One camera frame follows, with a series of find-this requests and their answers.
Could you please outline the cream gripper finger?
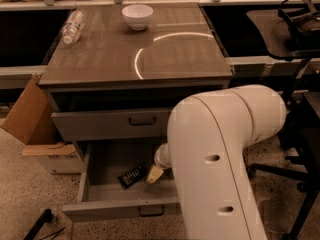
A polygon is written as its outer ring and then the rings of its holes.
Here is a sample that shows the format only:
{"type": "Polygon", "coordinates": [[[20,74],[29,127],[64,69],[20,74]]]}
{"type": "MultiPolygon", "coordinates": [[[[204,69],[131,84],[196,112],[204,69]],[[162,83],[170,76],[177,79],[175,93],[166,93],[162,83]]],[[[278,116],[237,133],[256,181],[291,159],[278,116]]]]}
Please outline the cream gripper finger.
{"type": "Polygon", "coordinates": [[[147,175],[146,182],[148,184],[155,183],[162,176],[163,173],[164,170],[161,167],[157,165],[152,165],[147,175]]]}

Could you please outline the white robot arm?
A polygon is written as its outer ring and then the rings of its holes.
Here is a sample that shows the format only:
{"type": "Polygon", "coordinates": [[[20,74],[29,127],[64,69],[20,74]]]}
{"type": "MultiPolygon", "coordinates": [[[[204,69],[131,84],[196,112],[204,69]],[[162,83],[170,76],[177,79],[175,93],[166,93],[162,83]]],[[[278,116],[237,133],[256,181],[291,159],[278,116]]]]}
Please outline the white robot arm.
{"type": "Polygon", "coordinates": [[[191,240],[267,240],[243,149],[277,134],[286,119],[281,96],[247,85],[180,101],[155,163],[170,168],[191,240]]]}

